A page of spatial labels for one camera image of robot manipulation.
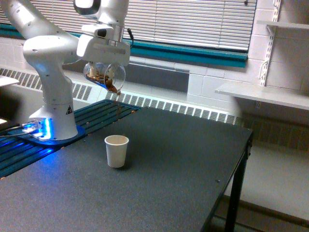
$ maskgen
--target white shelf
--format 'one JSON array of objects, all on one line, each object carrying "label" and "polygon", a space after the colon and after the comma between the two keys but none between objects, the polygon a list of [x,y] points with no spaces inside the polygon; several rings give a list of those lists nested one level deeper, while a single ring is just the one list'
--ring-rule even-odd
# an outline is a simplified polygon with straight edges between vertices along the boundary
[{"label": "white shelf", "polygon": [[17,83],[19,83],[19,81],[14,78],[0,75],[0,87],[13,85]]},{"label": "white shelf", "polygon": [[309,110],[309,94],[299,91],[228,82],[217,88],[216,93]]},{"label": "white shelf", "polygon": [[283,23],[283,22],[263,21],[263,20],[258,20],[257,24],[264,24],[264,25],[273,26],[273,27],[279,27],[279,28],[306,29],[306,30],[309,30],[309,25],[308,24]]}]

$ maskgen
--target cable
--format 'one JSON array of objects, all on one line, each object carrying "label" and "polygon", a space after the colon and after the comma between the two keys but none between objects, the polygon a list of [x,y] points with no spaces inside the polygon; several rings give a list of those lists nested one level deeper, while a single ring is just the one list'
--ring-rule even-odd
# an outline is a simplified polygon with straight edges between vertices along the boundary
[{"label": "cable", "polygon": [[2,131],[1,133],[3,133],[3,132],[9,132],[9,131],[17,130],[17,129],[22,129],[22,128],[23,128],[22,126],[11,127],[11,128],[8,128],[8,129]]},{"label": "cable", "polygon": [[130,28],[126,29],[127,32],[129,33],[129,36],[130,36],[130,39],[132,40],[132,44],[131,44],[131,48],[133,47],[133,44],[134,44],[134,36],[133,36],[133,33],[131,31]]},{"label": "cable", "polygon": [[14,134],[14,135],[2,135],[0,138],[9,138],[9,137],[16,137],[16,136],[22,136],[30,133],[22,133],[22,134]]}]

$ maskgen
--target white paper cup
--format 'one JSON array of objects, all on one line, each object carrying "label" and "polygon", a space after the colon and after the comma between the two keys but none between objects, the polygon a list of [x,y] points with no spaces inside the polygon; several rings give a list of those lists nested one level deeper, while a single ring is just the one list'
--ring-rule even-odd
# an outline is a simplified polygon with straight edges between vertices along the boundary
[{"label": "white paper cup", "polygon": [[124,166],[128,142],[129,139],[122,135],[111,135],[105,138],[108,166],[112,168]]}]

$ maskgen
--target radiator vent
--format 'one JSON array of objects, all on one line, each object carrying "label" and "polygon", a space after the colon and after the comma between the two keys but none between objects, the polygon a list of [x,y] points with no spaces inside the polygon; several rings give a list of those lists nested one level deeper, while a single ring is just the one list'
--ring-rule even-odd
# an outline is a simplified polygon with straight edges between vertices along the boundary
[{"label": "radiator vent", "polygon": [[132,104],[139,107],[152,107],[161,110],[176,112],[179,114],[211,119],[214,121],[220,121],[232,125],[236,125],[237,123],[237,125],[240,125],[242,122],[241,118],[230,115],[227,112],[215,111],[206,107],[193,107],[190,104],[180,104],[176,101],[163,100],[160,98],[154,98],[140,94],[131,95],[128,93],[122,93],[121,95],[117,95],[108,92],[106,95],[106,99]]},{"label": "radiator vent", "polygon": [[[4,68],[0,69],[0,75],[17,79],[19,81],[19,83],[17,84],[18,86],[36,89],[40,91],[42,90],[42,82],[38,75],[18,72]],[[91,90],[91,86],[72,83],[72,92],[74,99],[87,101],[90,96]]]}]

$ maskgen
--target window blinds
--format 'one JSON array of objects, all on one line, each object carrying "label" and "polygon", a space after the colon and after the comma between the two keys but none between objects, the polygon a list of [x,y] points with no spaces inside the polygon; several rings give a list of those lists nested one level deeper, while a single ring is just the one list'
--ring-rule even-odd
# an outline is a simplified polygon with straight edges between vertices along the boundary
[{"label": "window blinds", "polygon": [[[75,12],[73,0],[30,1],[64,30],[94,23]],[[256,1],[130,0],[126,27],[136,40],[247,51]],[[0,23],[9,23],[2,11]]]}]

